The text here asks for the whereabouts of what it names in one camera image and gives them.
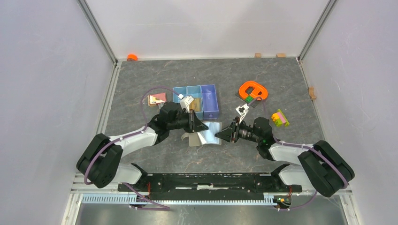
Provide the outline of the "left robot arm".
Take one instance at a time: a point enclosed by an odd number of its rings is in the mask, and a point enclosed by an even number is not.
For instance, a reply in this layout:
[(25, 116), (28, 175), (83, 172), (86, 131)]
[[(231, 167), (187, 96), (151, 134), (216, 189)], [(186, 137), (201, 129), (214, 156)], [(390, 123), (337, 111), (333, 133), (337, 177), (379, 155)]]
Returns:
[(147, 186), (145, 171), (134, 164), (122, 165), (121, 159), (134, 151), (161, 143), (171, 130), (179, 129), (198, 133), (208, 130), (208, 126), (193, 109), (186, 110), (179, 103), (166, 102), (147, 125), (136, 131), (117, 136), (95, 135), (78, 159), (76, 168), (84, 175), (87, 185), (104, 188), (114, 181), (128, 183), (136, 191), (142, 191)]

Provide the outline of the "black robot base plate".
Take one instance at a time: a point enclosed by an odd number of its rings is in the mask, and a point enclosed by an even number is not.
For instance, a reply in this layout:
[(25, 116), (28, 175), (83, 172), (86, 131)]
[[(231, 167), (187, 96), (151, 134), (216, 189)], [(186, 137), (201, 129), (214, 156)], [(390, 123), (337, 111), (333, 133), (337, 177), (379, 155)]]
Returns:
[(136, 184), (139, 193), (147, 192), (150, 200), (261, 200), (264, 193), (300, 193), (301, 185), (286, 185), (273, 172), (219, 173), (147, 173)]

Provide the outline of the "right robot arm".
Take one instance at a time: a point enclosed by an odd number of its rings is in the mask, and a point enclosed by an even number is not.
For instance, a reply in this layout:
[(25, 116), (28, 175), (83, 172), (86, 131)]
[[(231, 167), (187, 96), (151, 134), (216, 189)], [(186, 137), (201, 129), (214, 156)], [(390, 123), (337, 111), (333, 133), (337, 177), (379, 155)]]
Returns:
[(271, 186), (276, 191), (300, 185), (314, 188), (324, 197), (331, 197), (338, 190), (347, 188), (355, 177), (354, 170), (327, 141), (287, 143), (275, 138), (269, 120), (264, 117), (256, 118), (253, 125), (247, 125), (236, 117), (215, 137), (230, 143), (240, 139), (255, 142), (262, 158), (286, 162), (287, 165), (271, 178)]

